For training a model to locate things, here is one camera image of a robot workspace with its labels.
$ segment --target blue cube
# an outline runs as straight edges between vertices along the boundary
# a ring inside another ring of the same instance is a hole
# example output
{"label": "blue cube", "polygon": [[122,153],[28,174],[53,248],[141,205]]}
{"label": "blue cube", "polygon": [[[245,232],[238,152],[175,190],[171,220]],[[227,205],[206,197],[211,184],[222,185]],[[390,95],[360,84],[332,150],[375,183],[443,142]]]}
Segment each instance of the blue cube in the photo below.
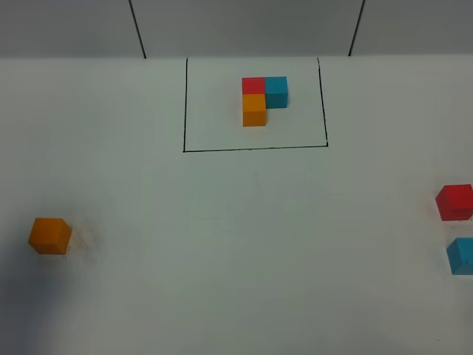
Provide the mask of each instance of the blue cube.
{"label": "blue cube", "polygon": [[287,107],[287,78],[285,76],[270,76],[265,78],[266,108],[285,109]]}
{"label": "blue cube", "polygon": [[446,249],[453,275],[473,275],[473,238],[457,238]]}

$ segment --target black line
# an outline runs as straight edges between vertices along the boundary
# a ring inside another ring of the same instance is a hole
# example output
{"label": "black line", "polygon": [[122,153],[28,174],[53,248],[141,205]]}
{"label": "black line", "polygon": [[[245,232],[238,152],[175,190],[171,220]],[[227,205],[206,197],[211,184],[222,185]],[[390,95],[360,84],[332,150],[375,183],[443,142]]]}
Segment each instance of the black line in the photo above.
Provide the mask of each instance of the black line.
{"label": "black line", "polygon": [[363,0],[361,3],[361,9],[360,9],[360,14],[358,15],[358,21],[356,22],[356,27],[355,27],[355,33],[353,33],[353,39],[352,39],[352,45],[350,46],[350,51],[348,52],[348,56],[352,56],[352,51],[353,51],[353,45],[355,44],[356,40],[356,35],[358,34],[358,27],[360,26],[360,21],[361,17],[363,16],[363,10],[364,10],[364,3],[366,0]]}
{"label": "black line", "polygon": [[320,73],[319,57],[317,57],[317,63],[319,64],[320,99],[322,101],[322,114],[324,115],[325,141],[327,142],[328,146],[327,120],[325,119],[324,90],[322,90],[322,74]]}
{"label": "black line", "polygon": [[128,0],[130,5],[130,10],[132,11],[133,22],[135,23],[136,33],[138,34],[138,39],[140,40],[141,52],[143,52],[143,57],[146,59],[145,47],[143,46],[143,41],[141,40],[140,29],[138,28],[138,23],[136,21],[135,10],[133,10],[132,0]]}
{"label": "black line", "polygon": [[306,148],[327,148],[324,146],[269,146],[267,148],[234,148],[234,149],[202,149],[202,150],[185,150],[185,153],[201,153],[201,152],[238,152],[241,150],[272,150],[272,149],[306,149]]}
{"label": "black line", "polygon": [[186,58],[186,98],[184,99],[184,148],[183,152],[186,152],[186,129],[187,129],[187,68],[189,58]]}

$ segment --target cube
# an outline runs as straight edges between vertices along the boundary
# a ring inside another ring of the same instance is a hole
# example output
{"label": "cube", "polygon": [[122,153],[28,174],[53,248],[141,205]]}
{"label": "cube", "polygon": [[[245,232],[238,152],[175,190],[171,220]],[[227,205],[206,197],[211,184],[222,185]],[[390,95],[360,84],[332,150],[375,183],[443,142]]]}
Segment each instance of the cube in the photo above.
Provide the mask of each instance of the cube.
{"label": "cube", "polygon": [[265,94],[243,95],[243,126],[266,126]]}
{"label": "cube", "polygon": [[457,238],[446,249],[453,275],[473,275],[473,238]]}
{"label": "cube", "polygon": [[469,220],[473,215],[471,185],[445,185],[435,201],[442,220]]}
{"label": "cube", "polygon": [[289,89],[285,76],[265,78],[265,89],[267,109],[285,109],[287,107]]}
{"label": "cube", "polygon": [[28,243],[39,254],[65,255],[72,230],[61,218],[36,218]]}
{"label": "cube", "polygon": [[265,79],[264,78],[243,78],[242,89],[243,89],[243,95],[264,94],[265,93]]}

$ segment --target stacked blocks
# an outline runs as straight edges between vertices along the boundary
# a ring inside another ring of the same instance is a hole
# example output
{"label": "stacked blocks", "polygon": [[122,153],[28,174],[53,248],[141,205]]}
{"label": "stacked blocks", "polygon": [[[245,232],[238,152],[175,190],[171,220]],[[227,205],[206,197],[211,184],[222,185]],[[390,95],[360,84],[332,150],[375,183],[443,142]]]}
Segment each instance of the stacked blocks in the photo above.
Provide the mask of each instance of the stacked blocks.
{"label": "stacked blocks", "polygon": [[287,107],[287,78],[243,78],[243,126],[266,126],[266,109]]}
{"label": "stacked blocks", "polygon": [[71,233],[61,218],[36,218],[28,243],[39,254],[65,255]]}
{"label": "stacked blocks", "polygon": [[469,220],[473,215],[471,185],[445,185],[435,201],[442,220]]}
{"label": "stacked blocks", "polygon": [[457,238],[446,249],[453,275],[473,275],[473,238]]}

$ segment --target red cube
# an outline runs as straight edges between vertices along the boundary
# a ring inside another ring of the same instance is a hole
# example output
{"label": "red cube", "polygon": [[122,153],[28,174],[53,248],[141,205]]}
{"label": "red cube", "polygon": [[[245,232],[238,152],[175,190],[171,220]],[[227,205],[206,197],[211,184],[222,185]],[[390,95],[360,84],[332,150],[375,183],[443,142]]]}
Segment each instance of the red cube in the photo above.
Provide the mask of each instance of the red cube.
{"label": "red cube", "polygon": [[265,94],[264,78],[243,78],[242,88],[244,94]]}
{"label": "red cube", "polygon": [[442,220],[469,220],[473,215],[472,185],[445,185],[435,201]]}

